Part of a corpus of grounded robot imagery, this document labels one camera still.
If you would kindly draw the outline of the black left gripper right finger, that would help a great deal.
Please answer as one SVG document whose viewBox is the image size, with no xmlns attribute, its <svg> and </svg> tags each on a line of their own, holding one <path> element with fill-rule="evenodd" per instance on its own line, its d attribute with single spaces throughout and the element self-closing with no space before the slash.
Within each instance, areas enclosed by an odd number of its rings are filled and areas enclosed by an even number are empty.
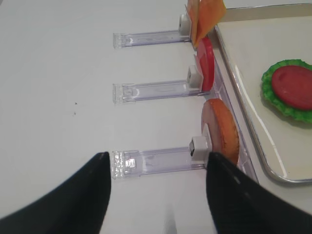
<svg viewBox="0 0 312 234">
<path fill-rule="evenodd" d="M 241 172 L 220 153 L 209 153 L 206 194 L 218 234 L 310 234 L 312 216 Z"/>
</svg>

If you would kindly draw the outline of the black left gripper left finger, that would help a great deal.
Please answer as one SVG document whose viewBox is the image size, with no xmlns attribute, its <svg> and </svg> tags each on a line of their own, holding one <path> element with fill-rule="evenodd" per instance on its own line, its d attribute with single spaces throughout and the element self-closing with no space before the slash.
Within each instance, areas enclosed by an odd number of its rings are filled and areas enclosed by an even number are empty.
<svg viewBox="0 0 312 234">
<path fill-rule="evenodd" d="M 2 218 L 2 234 L 98 234 L 111 194 L 110 156 L 93 156 L 54 190 Z"/>
</svg>

